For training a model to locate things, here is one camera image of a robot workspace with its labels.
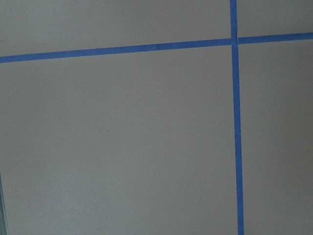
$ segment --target floor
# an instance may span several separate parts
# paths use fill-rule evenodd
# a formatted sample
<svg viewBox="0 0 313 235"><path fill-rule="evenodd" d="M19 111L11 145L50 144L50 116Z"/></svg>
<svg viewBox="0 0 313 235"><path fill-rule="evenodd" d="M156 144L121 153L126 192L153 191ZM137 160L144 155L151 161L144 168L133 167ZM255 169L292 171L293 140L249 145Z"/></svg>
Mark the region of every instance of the floor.
<svg viewBox="0 0 313 235"><path fill-rule="evenodd" d="M311 235L312 11L2 0L1 234Z"/></svg>

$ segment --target gray floor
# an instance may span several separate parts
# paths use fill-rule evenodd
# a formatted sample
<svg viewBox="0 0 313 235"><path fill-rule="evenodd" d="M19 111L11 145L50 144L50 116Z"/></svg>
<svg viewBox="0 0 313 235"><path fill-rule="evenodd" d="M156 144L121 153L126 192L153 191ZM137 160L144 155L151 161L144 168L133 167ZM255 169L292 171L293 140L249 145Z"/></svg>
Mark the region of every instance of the gray floor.
<svg viewBox="0 0 313 235"><path fill-rule="evenodd" d="M230 37L229 0L0 0L0 56ZM239 0L238 36L313 32ZM246 235L311 235L313 40L239 46ZM9 235L236 235L231 48L0 64Z"/></svg>

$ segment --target horizontal blue line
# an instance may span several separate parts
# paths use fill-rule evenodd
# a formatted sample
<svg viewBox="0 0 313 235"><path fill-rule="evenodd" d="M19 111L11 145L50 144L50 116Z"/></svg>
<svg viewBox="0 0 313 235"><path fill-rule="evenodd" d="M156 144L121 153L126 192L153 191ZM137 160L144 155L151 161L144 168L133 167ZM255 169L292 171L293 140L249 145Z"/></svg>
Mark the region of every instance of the horizontal blue line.
<svg viewBox="0 0 313 235"><path fill-rule="evenodd" d="M238 44L251 44L251 43L268 43L268 42L282 42L307 39L313 39L313 33L294 33L294 34L280 34L257 37L244 37L238 38L237 42Z"/></svg>
<svg viewBox="0 0 313 235"><path fill-rule="evenodd" d="M57 51L57 52L46 52L46 53L25 54L25 55L10 55L10 56L0 57L0 63L80 57L80 56L93 56L93 55L133 53L133 52L155 51L155 50L173 50L173 49L195 48L195 47L214 47L214 46L226 46L226 45L231 45L230 38L203 40L203 41L191 41L191 42L151 44L151 45L140 45L140 46L108 47L108 48L96 48L96 49L84 49L84 50Z"/></svg>

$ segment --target gray surface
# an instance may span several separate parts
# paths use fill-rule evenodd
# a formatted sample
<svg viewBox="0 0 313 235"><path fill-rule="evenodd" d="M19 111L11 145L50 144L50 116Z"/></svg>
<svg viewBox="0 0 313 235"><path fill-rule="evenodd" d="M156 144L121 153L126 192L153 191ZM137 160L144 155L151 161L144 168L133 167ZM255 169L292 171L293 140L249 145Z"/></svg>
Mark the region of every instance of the gray surface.
<svg viewBox="0 0 313 235"><path fill-rule="evenodd" d="M238 36L313 32L312 0L238 0Z"/></svg>
<svg viewBox="0 0 313 235"><path fill-rule="evenodd" d="M229 0L0 0L0 55L230 37Z"/></svg>
<svg viewBox="0 0 313 235"><path fill-rule="evenodd" d="M247 235L311 235L313 41L240 46Z"/></svg>
<svg viewBox="0 0 313 235"><path fill-rule="evenodd" d="M10 235L235 235L230 55L2 64Z"/></svg>

